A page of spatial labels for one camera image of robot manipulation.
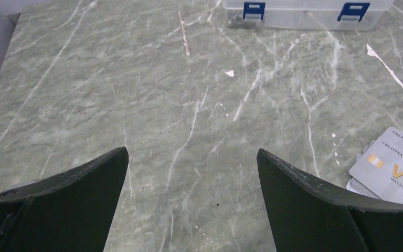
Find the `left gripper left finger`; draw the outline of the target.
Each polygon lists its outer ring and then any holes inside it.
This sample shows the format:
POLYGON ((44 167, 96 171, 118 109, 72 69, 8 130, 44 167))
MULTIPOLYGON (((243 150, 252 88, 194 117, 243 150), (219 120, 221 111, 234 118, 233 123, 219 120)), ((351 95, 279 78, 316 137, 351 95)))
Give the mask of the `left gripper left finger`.
POLYGON ((0 251, 103 251, 128 171, 115 148, 0 193, 0 251))

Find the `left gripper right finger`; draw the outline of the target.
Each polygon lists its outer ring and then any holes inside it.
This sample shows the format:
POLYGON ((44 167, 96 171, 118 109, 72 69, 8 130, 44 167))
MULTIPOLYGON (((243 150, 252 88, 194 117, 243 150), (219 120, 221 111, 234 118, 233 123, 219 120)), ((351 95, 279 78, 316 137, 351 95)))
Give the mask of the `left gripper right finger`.
POLYGON ((353 193, 264 149, 257 165, 277 251, 403 251, 403 204, 353 193))

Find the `silver credit card stack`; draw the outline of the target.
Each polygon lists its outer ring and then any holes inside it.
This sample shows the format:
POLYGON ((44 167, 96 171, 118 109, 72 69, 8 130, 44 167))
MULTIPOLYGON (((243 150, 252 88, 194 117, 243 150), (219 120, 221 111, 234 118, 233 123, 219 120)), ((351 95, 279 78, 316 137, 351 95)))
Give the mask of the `silver credit card stack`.
POLYGON ((349 174, 381 200, 403 204, 403 131, 388 128, 349 174))

